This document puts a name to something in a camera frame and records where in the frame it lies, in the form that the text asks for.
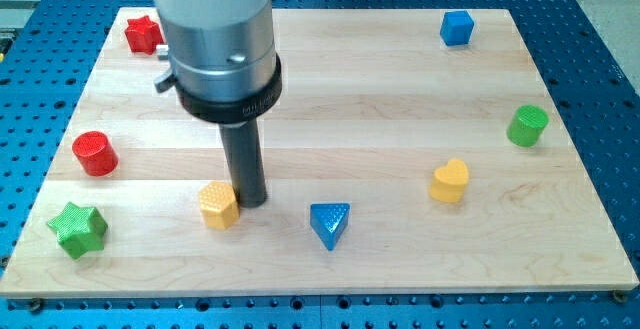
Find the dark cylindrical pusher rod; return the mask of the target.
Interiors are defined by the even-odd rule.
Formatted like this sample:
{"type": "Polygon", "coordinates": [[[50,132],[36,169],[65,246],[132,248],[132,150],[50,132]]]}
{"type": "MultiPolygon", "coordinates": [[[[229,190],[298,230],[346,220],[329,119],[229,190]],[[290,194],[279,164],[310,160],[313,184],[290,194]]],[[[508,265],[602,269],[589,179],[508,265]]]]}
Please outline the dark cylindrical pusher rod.
{"type": "Polygon", "coordinates": [[[257,121],[222,125],[219,131],[239,205],[261,206],[267,199],[267,189],[257,121]]]}

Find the black pusher mount ring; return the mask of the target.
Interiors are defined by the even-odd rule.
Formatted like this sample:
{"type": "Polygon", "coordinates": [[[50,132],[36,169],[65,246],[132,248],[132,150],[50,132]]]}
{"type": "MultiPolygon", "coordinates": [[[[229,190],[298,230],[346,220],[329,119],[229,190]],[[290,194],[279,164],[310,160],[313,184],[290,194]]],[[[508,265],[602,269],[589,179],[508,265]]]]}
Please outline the black pusher mount ring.
{"type": "Polygon", "coordinates": [[[253,120],[271,109],[282,93],[282,65],[276,55],[275,73],[255,94],[233,102],[208,101],[188,93],[179,83],[176,92],[184,109],[192,116],[216,124],[236,124],[253,120]]]}

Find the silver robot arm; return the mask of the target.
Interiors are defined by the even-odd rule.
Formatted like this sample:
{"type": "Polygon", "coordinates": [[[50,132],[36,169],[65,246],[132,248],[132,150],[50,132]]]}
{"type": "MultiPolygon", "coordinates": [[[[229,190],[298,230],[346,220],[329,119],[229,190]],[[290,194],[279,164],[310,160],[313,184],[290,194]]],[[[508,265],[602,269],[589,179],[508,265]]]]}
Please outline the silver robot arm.
{"type": "Polygon", "coordinates": [[[239,204],[267,198],[257,119],[278,101],[282,64],[271,0],[154,0],[168,70],[154,85],[175,89],[192,116],[219,126],[239,204]]]}

